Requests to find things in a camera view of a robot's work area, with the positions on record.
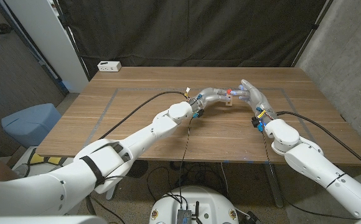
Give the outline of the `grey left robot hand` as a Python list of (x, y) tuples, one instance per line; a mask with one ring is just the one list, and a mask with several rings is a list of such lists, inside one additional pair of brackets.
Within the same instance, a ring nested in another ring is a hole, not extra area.
[(230, 102), (230, 98), (227, 96), (227, 90), (218, 88), (203, 89), (199, 94), (189, 100), (189, 104), (192, 107), (192, 117), (201, 117), (205, 107), (216, 102)]

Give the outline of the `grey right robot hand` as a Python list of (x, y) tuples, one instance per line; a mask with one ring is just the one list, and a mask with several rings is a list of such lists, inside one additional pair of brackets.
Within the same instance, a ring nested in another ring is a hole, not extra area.
[(256, 117), (264, 112), (261, 119), (265, 124), (278, 118), (265, 95), (250, 82), (242, 79), (239, 90), (232, 90), (230, 94), (250, 105)]

